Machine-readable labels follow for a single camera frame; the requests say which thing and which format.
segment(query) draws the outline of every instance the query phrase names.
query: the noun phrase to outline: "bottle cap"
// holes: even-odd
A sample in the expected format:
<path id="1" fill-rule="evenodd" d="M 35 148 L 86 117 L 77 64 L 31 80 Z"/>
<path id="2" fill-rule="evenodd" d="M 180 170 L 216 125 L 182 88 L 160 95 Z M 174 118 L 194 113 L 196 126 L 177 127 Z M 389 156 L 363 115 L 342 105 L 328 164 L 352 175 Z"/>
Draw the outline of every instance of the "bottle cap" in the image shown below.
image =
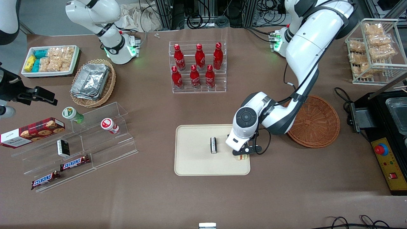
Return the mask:
<path id="1" fill-rule="evenodd" d="M 113 120 L 109 118 L 103 119 L 101 122 L 101 127 L 104 130 L 110 130 L 113 127 Z"/>
<path id="2" fill-rule="evenodd" d="M 67 107 L 62 111 L 62 117 L 66 119 L 73 119 L 76 115 L 76 110 L 73 107 Z"/>

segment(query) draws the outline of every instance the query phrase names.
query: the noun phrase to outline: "red emergency stop button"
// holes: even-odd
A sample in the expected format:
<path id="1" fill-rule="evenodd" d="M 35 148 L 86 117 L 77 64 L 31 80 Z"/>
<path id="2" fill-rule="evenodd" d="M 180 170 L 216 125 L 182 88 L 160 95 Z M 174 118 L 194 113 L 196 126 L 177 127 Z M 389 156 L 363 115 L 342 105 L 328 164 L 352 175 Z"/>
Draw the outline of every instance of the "red emergency stop button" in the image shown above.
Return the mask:
<path id="1" fill-rule="evenodd" d="M 387 154 L 389 154 L 389 149 L 385 144 L 380 143 L 374 147 L 374 152 L 379 155 L 386 156 Z"/>

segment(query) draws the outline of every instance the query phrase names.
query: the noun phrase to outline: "white cloth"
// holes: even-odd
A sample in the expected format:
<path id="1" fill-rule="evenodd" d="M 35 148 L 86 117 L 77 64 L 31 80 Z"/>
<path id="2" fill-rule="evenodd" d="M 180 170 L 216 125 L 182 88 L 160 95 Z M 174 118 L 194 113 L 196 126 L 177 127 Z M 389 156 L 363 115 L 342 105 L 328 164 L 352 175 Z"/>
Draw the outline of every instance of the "white cloth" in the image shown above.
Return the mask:
<path id="1" fill-rule="evenodd" d="M 160 19 L 158 18 L 157 6 L 155 2 L 150 2 L 150 5 L 154 5 L 153 7 L 149 7 L 147 3 L 141 3 L 141 9 L 139 3 L 130 3 L 130 4 L 122 4 L 120 9 L 122 10 L 122 26 L 121 28 L 124 29 L 135 29 L 139 32 L 151 32 L 157 31 L 162 29 L 162 25 Z"/>

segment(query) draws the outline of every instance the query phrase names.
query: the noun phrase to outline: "red-capped bottle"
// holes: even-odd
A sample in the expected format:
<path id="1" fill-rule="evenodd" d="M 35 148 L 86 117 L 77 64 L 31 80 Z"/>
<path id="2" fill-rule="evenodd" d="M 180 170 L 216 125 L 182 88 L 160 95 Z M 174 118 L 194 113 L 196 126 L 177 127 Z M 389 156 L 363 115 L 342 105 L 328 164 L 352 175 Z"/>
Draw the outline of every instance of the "red-capped bottle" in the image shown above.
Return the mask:
<path id="1" fill-rule="evenodd" d="M 223 62 L 222 44 L 216 43 L 215 51 L 213 52 L 213 68 L 216 70 L 221 69 Z"/>
<path id="2" fill-rule="evenodd" d="M 194 64 L 191 66 L 191 74 L 189 74 L 189 77 L 191 77 L 192 87 L 194 89 L 199 89 L 201 87 L 201 82 L 199 81 L 199 72 L 197 71 L 197 66 Z"/>
<path id="3" fill-rule="evenodd" d="M 181 48 L 179 44 L 174 44 L 174 59 L 175 59 L 175 64 L 178 67 L 179 71 L 184 71 L 185 70 L 185 58 L 184 54 L 181 51 Z"/>
<path id="4" fill-rule="evenodd" d="M 195 62 L 197 63 L 198 71 L 205 70 L 205 54 L 204 51 L 202 51 L 202 44 L 197 44 Z"/>
<path id="5" fill-rule="evenodd" d="M 213 67 L 210 64 L 208 64 L 208 67 L 206 69 L 207 69 L 205 74 L 206 86 L 208 87 L 208 89 L 212 89 L 215 87 L 215 73 L 213 72 Z"/>
<path id="6" fill-rule="evenodd" d="M 176 67 L 176 66 L 173 66 L 173 67 L 171 68 L 171 71 L 173 72 L 173 74 L 172 74 L 171 77 L 172 77 L 172 79 L 173 79 L 175 89 L 177 89 L 177 90 L 182 90 L 182 89 L 184 88 L 184 85 L 183 85 L 183 83 L 182 83 L 181 74 L 178 72 L 177 67 Z"/>

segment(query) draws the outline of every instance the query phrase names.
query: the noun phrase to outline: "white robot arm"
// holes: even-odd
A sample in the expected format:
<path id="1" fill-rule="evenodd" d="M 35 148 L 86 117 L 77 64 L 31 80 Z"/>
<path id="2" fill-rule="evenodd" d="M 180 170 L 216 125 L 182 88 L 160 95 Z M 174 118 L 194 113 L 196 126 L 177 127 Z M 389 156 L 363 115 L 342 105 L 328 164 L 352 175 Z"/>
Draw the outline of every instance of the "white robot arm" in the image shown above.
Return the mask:
<path id="1" fill-rule="evenodd" d="M 120 34 L 114 25 L 121 16 L 115 0 L 74 0 L 66 3 L 65 11 L 71 21 L 99 37 L 113 63 L 125 64 L 136 56 L 134 36 Z"/>
<path id="2" fill-rule="evenodd" d="M 306 10 L 296 7 L 298 4 Z M 252 93 L 244 100 L 233 118 L 233 128 L 226 140 L 236 151 L 253 137 L 258 123 L 271 134 L 285 134 L 290 130 L 295 116 L 317 80 L 318 62 L 325 50 L 344 27 L 354 26 L 348 25 L 348 18 L 354 11 L 350 1 L 285 0 L 285 6 L 293 16 L 293 21 L 289 28 L 281 30 L 282 42 L 278 52 L 286 57 L 299 87 L 290 95 L 291 101 L 286 108 L 281 104 L 288 100 L 278 103 L 263 92 Z"/>

